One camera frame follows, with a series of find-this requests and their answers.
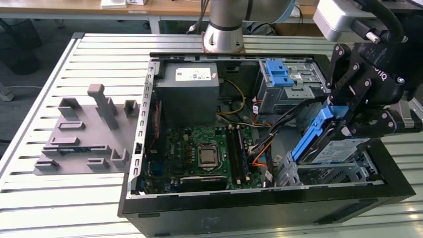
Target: table surface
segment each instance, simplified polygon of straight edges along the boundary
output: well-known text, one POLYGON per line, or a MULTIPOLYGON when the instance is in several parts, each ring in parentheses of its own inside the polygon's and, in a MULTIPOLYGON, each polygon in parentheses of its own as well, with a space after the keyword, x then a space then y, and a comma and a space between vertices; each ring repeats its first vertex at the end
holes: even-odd
MULTIPOLYGON (((325 54, 323 38, 246 36, 249 53, 325 54)), ((0 160, 0 234, 22 237, 139 238, 138 229, 117 216, 123 174, 35 176, 34 164, 57 124, 63 97, 95 104, 91 83, 106 85, 117 104, 142 101, 150 52, 201 52, 202 39, 186 35, 86 34, 73 39, 29 116, 0 160)), ((342 224, 211 234, 243 238, 357 238, 423 236, 423 134, 385 138, 387 149, 417 196, 379 207, 342 224)))
MULTIPOLYGON (((190 16, 199 15, 201 13, 199 0, 149 0, 146 5, 129 4, 127 8, 117 9, 102 9, 101 2, 102 0, 2 0, 0 12, 151 14, 190 16)), ((317 7, 305 5, 301 7, 305 18, 311 18, 317 11, 317 7)))

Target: metal bracket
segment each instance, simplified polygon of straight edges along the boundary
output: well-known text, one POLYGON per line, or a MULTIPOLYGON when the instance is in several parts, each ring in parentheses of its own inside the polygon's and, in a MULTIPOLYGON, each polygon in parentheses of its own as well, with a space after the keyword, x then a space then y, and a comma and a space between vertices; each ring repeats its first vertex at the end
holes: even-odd
POLYGON ((402 99, 397 104, 392 105, 392 109, 396 110, 405 122, 405 128, 414 128, 416 121, 412 118, 412 111, 409 101, 402 99))

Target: metal workbench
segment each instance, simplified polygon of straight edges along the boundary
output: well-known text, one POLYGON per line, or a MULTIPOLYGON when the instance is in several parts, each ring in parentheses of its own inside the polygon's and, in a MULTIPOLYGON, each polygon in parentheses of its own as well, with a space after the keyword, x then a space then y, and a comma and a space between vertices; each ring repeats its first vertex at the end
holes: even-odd
MULTIPOLYGON (((142 101, 150 52, 201 52, 202 39, 186 35, 86 34, 73 39, 0 160, 0 237, 139 238, 138 229, 117 216, 123 174, 35 176, 34 164, 59 117, 63 96, 94 104, 91 83, 121 104, 142 101)), ((323 38, 246 37, 249 53, 333 53, 323 38)), ((385 139, 417 196, 379 207, 343 224, 211 234, 238 237, 422 237, 423 134, 385 139)))

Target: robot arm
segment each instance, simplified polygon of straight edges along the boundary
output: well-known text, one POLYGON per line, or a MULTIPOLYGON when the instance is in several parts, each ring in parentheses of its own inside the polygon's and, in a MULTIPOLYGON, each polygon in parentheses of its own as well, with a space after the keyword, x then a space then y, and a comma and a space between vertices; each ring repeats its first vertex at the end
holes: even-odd
POLYGON ((295 0, 211 0, 205 49, 213 53, 243 51, 243 21, 283 22, 294 6, 295 0))
POLYGON ((378 0, 321 3, 315 20, 326 37, 339 40, 349 36, 373 43, 357 43, 353 50, 345 44, 335 45, 327 82, 333 91, 291 152, 299 164, 342 162, 326 157, 331 146, 351 142, 366 145, 374 138, 423 130, 422 120, 409 107, 423 82, 421 6, 378 0), (327 5, 343 15, 322 14, 327 5))

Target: blue latch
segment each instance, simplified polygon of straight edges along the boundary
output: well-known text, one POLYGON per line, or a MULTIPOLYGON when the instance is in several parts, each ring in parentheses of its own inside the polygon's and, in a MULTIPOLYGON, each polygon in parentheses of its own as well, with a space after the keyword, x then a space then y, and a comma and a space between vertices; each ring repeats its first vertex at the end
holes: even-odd
POLYGON ((295 85, 293 79, 290 78, 290 69, 285 66, 283 61, 275 59, 266 60, 267 73, 273 79, 274 87, 291 87, 295 85))

